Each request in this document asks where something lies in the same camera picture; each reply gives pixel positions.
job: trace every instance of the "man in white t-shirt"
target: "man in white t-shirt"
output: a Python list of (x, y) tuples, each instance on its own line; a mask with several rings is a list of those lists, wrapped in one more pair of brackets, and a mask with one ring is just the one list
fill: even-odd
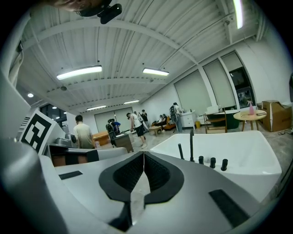
[(90, 127), (82, 122), (82, 116), (75, 117), (76, 126), (73, 128), (76, 137), (77, 146), (80, 149), (94, 149), (95, 143), (92, 137)]
[(147, 146), (147, 143), (146, 143), (145, 137), (143, 135), (143, 125), (139, 121), (138, 116), (136, 114), (130, 114), (130, 113), (127, 113), (126, 116), (131, 121), (130, 131), (133, 131), (133, 127), (135, 125), (136, 126), (136, 133), (141, 138), (141, 141), (142, 141), (141, 148), (142, 149), (145, 148)]

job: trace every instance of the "sofa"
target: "sofa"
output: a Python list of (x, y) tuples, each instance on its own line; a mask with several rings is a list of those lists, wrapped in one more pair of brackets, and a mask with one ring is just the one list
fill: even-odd
[(169, 122), (170, 122), (170, 116), (167, 117), (167, 124), (163, 126), (165, 130), (171, 130), (176, 127), (176, 124), (169, 124)]

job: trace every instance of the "pink bottle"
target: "pink bottle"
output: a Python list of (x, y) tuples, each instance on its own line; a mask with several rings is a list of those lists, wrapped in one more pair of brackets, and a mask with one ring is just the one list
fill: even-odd
[(249, 105), (249, 114), (254, 115), (255, 111), (254, 111), (253, 106), (252, 106), (252, 101), (247, 101), (247, 102), (248, 102), (248, 105)]

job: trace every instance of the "backpack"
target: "backpack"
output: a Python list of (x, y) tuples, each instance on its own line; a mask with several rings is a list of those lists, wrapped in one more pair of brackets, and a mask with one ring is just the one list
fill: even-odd
[(110, 123), (107, 123), (107, 125), (106, 125), (106, 129), (107, 129), (107, 132), (108, 132), (108, 133), (114, 131), (114, 128), (113, 128), (113, 126), (112, 126)]
[(147, 121), (147, 116), (145, 114), (141, 114), (143, 121)]
[(170, 107), (170, 115), (176, 114), (176, 108), (173, 106)]
[(174, 105), (171, 106), (171, 107), (170, 107), (170, 118), (172, 119), (172, 121), (173, 121), (174, 123), (177, 123), (177, 115), (176, 115), (176, 112), (177, 112), (177, 110), (176, 110), (176, 108), (174, 107)]

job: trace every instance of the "round wooden table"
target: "round wooden table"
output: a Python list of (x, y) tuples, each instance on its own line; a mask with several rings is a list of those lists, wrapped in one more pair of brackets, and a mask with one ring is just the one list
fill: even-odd
[(238, 113), (234, 114), (233, 117), (235, 119), (238, 119), (238, 120), (242, 120), (243, 121), (242, 132), (244, 131), (245, 121), (250, 121), (251, 130), (253, 130), (253, 121), (255, 121), (256, 128), (258, 130), (257, 121), (259, 119), (263, 119), (264, 117), (266, 117), (266, 112), (265, 111), (261, 111), (261, 110), (255, 110), (254, 115), (250, 115), (249, 114), (249, 111), (238, 112)]

